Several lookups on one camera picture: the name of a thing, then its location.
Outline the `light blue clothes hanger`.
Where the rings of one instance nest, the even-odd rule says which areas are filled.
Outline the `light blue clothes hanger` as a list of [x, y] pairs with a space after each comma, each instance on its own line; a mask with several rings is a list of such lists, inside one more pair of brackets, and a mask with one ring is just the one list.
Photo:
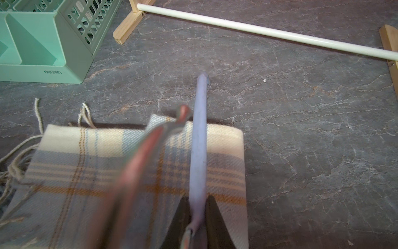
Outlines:
[[116, 249], [121, 245], [145, 168], [152, 164], [170, 136], [183, 131], [190, 116], [193, 116], [188, 197], [190, 216], [178, 247], [193, 248], [194, 236], [205, 218], [208, 84], [209, 76], [202, 72], [197, 78], [194, 110], [181, 105], [176, 121], [156, 126], [141, 140], [94, 215], [85, 245], [87, 249]]

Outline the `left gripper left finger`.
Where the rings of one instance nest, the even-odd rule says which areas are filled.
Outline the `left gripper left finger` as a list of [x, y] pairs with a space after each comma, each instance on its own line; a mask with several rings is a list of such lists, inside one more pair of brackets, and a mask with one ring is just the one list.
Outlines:
[[190, 203], [189, 198], [184, 196], [180, 199], [173, 220], [169, 226], [167, 234], [163, 240], [161, 249], [179, 249], [186, 227], [190, 223]]

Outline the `wooden clothes rack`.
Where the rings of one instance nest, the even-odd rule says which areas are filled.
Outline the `wooden clothes rack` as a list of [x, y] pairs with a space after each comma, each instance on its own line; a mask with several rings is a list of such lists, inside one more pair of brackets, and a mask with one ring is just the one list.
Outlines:
[[130, 1], [129, 13], [113, 32], [113, 38], [119, 45], [125, 43], [131, 33], [138, 26], [147, 13], [164, 16], [175, 20], [188, 21], [190, 23], [202, 23], [210, 27], [219, 27], [226, 30], [234, 30], [257, 36], [267, 36], [278, 40], [285, 40], [296, 44], [318, 47], [328, 51], [335, 50], [344, 54], [354, 54], [361, 57], [372, 57], [378, 60], [386, 60], [392, 79], [394, 91], [398, 90], [398, 30], [390, 25], [383, 25], [378, 29], [383, 48], [357, 45], [340, 40], [326, 39], [323, 37], [305, 35], [298, 32], [289, 32], [283, 29], [272, 29], [254, 25], [253, 23], [233, 21], [231, 18], [216, 18], [205, 14], [197, 14], [191, 11], [175, 10], [166, 6], [156, 6], [154, 1]]

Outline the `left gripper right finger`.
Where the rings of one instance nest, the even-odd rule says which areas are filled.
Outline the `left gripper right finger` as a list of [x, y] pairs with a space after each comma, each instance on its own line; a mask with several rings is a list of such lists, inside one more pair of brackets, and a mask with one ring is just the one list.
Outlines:
[[206, 200], [205, 226], [208, 249], [236, 249], [214, 196]]

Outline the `plaid beige blue scarf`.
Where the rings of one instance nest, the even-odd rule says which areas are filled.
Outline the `plaid beige blue scarf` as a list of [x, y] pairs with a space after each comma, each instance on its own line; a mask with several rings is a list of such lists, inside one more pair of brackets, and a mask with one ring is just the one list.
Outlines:
[[[144, 130], [50, 124], [2, 215], [3, 249], [81, 249], [93, 214]], [[192, 123], [170, 137], [146, 168], [125, 249], [158, 249], [180, 199], [189, 192]], [[207, 126], [207, 192], [214, 196], [233, 246], [249, 247], [244, 135]]]

